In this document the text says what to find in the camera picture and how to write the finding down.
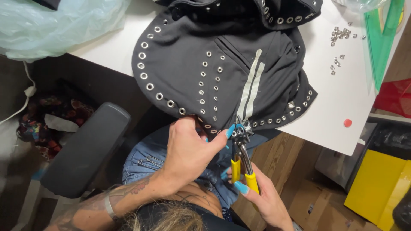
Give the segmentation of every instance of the denim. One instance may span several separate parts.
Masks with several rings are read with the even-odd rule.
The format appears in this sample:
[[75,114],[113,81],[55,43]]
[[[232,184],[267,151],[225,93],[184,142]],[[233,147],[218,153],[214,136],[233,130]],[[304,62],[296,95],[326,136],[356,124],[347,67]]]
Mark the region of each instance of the denim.
[[[280,132],[273,129],[266,132],[266,135],[255,134],[250,137],[251,143],[247,144],[247,152],[251,158],[253,149],[277,136]],[[128,184],[140,180],[147,175],[155,172],[154,169],[159,169],[161,162],[157,166],[150,162],[143,164],[150,167],[141,166],[138,164],[139,159],[145,159],[148,156],[165,161],[167,154],[167,143],[169,141],[169,126],[160,128],[153,132],[142,141],[140,141],[128,155],[123,168],[123,184]],[[231,157],[235,152],[233,141],[228,141],[229,149],[223,148],[219,151],[204,172],[195,180],[196,183],[203,185],[205,188],[214,193],[219,199],[221,206],[229,208],[238,198],[238,190],[227,181],[223,181],[220,177],[221,173],[231,166]]]

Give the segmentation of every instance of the power cord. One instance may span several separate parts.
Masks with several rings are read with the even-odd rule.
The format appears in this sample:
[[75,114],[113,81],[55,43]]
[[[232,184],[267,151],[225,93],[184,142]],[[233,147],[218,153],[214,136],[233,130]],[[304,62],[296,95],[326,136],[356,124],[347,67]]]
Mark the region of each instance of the power cord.
[[25,101],[25,103],[24,103],[24,106],[23,106],[19,111],[17,111],[16,113],[14,113],[14,114],[11,115],[10,117],[8,117],[7,119],[1,121],[1,122],[0,122],[0,125],[1,125],[2,123],[6,122],[7,120],[13,118],[15,115],[19,114],[20,112],[22,112],[22,111],[27,107],[28,100],[30,99],[30,97],[32,97],[32,96],[36,93],[36,90],[37,90],[37,89],[36,89],[36,83],[31,79],[30,74],[28,73],[28,68],[27,68],[27,63],[26,63],[26,61],[23,61],[23,64],[24,64],[24,69],[25,69],[25,71],[26,71],[26,75],[27,75],[28,79],[30,79],[30,81],[33,82],[33,86],[30,86],[30,87],[28,87],[26,90],[24,90],[24,93],[26,94],[26,101]]

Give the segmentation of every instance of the desk surface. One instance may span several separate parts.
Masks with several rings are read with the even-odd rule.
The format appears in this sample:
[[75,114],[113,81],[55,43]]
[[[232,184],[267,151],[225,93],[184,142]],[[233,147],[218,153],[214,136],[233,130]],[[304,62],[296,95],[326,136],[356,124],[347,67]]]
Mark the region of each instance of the desk surface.
[[[132,1],[126,11],[123,30],[75,46],[69,53],[133,76],[131,58],[134,46],[148,24],[163,9],[151,0]],[[365,31],[360,26],[360,15],[335,6],[331,0],[324,1],[321,11],[318,18],[299,27],[307,48],[303,69],[319,95],[303,116],[279,129],[352,155],[376,97],[373,81],[366,78],[369,70],[366,70],[364,49],[368,44],[367,40],[361,39]],[[352,26],[349,27],[348,22],[353,22]],[[331,47],[330,37],[335,26],[348,28],[351,35],[358,34],[358,37],[339,39]],[[334,57],[341,54],[345,59],[339,59],[342,66],[337,67]],[[331,65],[335,66],[334,76],[330,74]],[[353,121],[349,128],[344,127],[346,119]]]

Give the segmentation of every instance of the small red piece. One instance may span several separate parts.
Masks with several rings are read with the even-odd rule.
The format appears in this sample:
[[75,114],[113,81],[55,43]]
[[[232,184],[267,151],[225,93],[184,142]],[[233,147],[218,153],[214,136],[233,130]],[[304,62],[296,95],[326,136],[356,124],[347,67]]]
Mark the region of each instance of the small red piece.
[[344,126],[345,126],[345,127],[350,127],[351,124],[353,124],[353,121],[352,121],[352,120],[350,120],[350,119],[344,120]]

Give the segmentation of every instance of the chair armrest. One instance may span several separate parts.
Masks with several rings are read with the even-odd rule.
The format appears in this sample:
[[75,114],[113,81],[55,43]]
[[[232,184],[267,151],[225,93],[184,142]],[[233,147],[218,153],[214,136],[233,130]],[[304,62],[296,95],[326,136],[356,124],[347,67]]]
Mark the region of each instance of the chair armrest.
[[118,145],[130,120],[121,107],[102,104],[52,160],[41,184],[56,195],[80,197]]

